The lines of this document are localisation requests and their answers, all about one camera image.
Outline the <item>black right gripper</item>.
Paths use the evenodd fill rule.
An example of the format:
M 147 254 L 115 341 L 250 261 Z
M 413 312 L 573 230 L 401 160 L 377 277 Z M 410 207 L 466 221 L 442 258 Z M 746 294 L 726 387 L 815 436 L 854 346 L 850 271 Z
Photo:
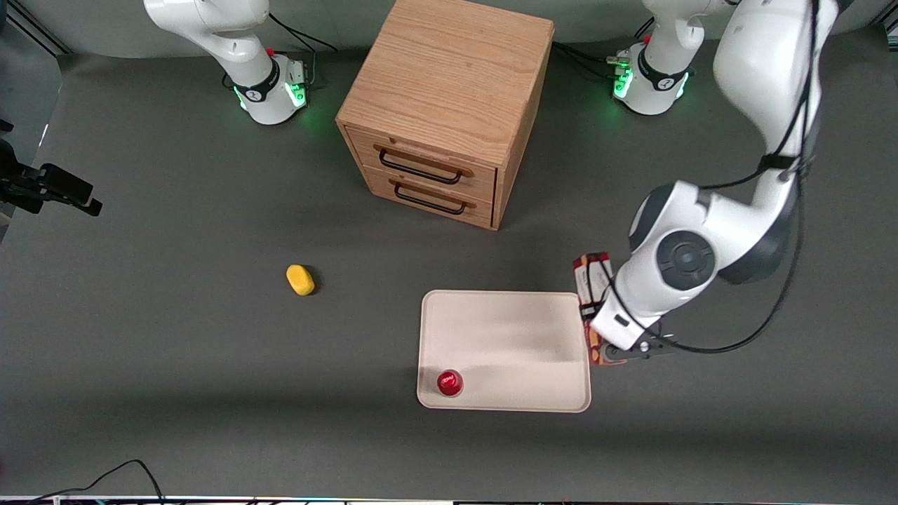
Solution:
M 19 162 L 12 146 L 1 141 L 1 201 L 2 208 L 16 207 L 31 214 L 39 214 L 45 203 L 59 203 L 76 208 L 87 215 L 99 215 L 102 202 L 92 198 L 93 185 L 68 173 L 55 164 L 42 164 L 43 188 L 59 198 L 41 199 L 39 189 L 25 177 L 31 167 Z

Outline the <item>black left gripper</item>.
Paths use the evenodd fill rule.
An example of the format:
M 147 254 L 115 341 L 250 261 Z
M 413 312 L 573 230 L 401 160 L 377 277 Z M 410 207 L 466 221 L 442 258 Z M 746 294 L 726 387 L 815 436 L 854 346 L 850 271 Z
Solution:
M 582 318 L 594 318 L 601 310 L 603 302 L 581 304 L 579 313 Z M 621 349 L 612 343 L 602 344 L 602 364 L 623 364 L 631 359 L 649 359 L 671 355 L 676 348 L 658 341 L 654 337 L 641 337 L 631 348 Z

